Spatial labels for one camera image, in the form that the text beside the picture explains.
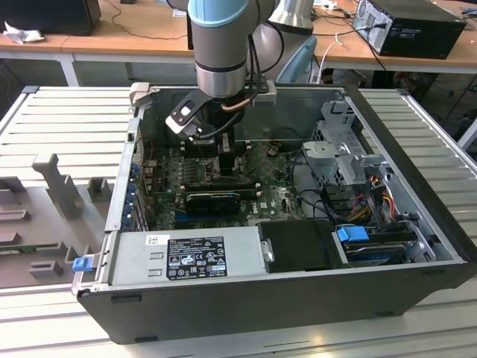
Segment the desk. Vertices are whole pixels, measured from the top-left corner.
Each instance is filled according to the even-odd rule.
[[[443,6],[460,13],[459,7],[465,3],[438,0]],[[60,62],[69,86],[79,86],[75,73],[75,61],[107,61],[122,63],[194,63],[193,51],[187,49],[187,39],[152,40],[129,35],[112,22],[113,16],[121,9],[116,22],[129,32],[149,37],[181,37],[186,35],[186,19],[172,17],[172,9],[157,4],[154,0],[138,0],[136,4],[119,4],[119,0],[99,0],[101,21],[90,37],[47,35],[43,43],[17,45],[8,39],[0,39],[0,57],[57,60]],[[338,0],[340,6],[354,10],[351,0]],[[334,34],[348,31],[349,25],[340,19],[319,19],[315,22],[316,34]],[[344,46],[334,46],[326,56],[325,66],[335,69],[379,70],[368,46],[358,34],[341,37]],[[334,37],[320,37],[315,54],[323,53]],[[476,73],[477,72],[477,30],[464,31],[446,60],[415,59],[403,57],[380,57],[390,71],[436,72],[436,73]]]

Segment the black box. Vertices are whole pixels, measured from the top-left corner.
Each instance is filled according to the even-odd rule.
[[[382,56],[445,59],[465,28],[463,19],[426,0],[361,0],[353,28]]]
[[[44,34],[89,36],[101,17],[98,0],[15,0],[0,6],[0,29],[4,21],[22,30]]]

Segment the black plastic cover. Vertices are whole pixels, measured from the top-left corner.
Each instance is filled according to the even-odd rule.
[[[342,262],[326,224],[319,220],[261,222],[262,241],[271,242],[274,261],[268,272],[339,269]]]

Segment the warning label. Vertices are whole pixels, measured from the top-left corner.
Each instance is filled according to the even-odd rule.
[[[169,280],[227,276],[222,236],[170,239],[167,258]]]

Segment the blue tab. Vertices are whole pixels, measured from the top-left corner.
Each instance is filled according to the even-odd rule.
[[[73,272],[92,271],[92,257],[78,257],[73,261]]]
[[[368,241],[370,239],[364,226],[343,226],[336,233],[341,242]]]

